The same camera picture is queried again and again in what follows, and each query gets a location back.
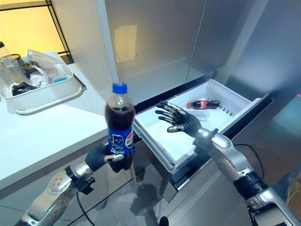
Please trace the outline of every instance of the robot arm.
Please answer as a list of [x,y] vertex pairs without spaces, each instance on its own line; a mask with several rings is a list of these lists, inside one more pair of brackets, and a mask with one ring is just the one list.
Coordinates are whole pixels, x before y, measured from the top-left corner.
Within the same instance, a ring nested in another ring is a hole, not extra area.
[[84,162],[70,166],[56,174],[45,191],[38,196],[23,214],[16,226],[52,226],[62,216],[70,200],[79,190],[89,194],[95,179],[93,172],[108,162],[120,161],[123,155],[105,155],[106,146],[99,144],[89,151]]
[[218,133],[201,127],[196,117],[178,106],[161,101],[159,108],[167,110],[156,111],[159,119],[172,124],[168,132],[183,131],[194,137],[196,150],[206,151],[215,161],[219,170],[233,183],[237,191],[245,199],[252,223],[259,226],[299,226],[283,200],[268,187],[256,174],[246,157],[240,153],[230,139]]

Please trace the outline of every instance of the plastic bottle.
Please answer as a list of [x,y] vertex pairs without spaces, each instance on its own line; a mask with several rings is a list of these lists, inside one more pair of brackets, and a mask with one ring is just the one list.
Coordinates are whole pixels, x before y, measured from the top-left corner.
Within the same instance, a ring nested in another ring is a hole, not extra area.
[[125,83],[113,83],[112,92],[105,106],[105,119],[109,130],[110,154],[124,155],[123,160],[110,163],[112,170],[118,173],[121,169],[128,170],[133,161],[135,109],[126,95]]
[[187,108],[193,109],[216,109],[220,106],[220,102],[218,100],[196,100],[191,103],[187,103]]
[[4,43],[0,41],[0,76],[8,83],[29,83],[25,77],[15,55],[10,55]]
[[199,110],[194,110],[194,109],[187,109],[186,111],[188,113],[196,116],[196,118],[199,121],[207,121],[210,117],[210,113],[207,111],[199,111]]

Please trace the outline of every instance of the pepsi bottle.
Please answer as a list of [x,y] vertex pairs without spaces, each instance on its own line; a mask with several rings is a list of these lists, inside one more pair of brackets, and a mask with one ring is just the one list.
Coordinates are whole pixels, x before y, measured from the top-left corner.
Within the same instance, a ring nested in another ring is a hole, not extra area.
[[124,156],[123,160],[110,163],[112,170],[118,173],[121,169],[128,170],[132,165],[135,109],[127,97],[125,83],[113,83],[112,92],[106,102],[105,119],[109,132],[109,153]]

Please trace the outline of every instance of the white countertop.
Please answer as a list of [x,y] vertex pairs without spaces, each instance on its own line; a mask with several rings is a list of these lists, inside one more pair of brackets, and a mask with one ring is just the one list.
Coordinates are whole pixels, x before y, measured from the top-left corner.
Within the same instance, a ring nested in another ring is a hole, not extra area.
[[32,115],[1,99],[0,190],[106,136],[105,101],[75,64],[68,67],[87,87],[75,99]]

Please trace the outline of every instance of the window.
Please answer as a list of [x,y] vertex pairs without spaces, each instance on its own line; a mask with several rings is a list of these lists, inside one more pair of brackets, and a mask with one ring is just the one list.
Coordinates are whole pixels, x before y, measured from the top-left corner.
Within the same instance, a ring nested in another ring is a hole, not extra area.
[[0,41],[9,53],[56,51],[73,63],[51,0],[0,0]]

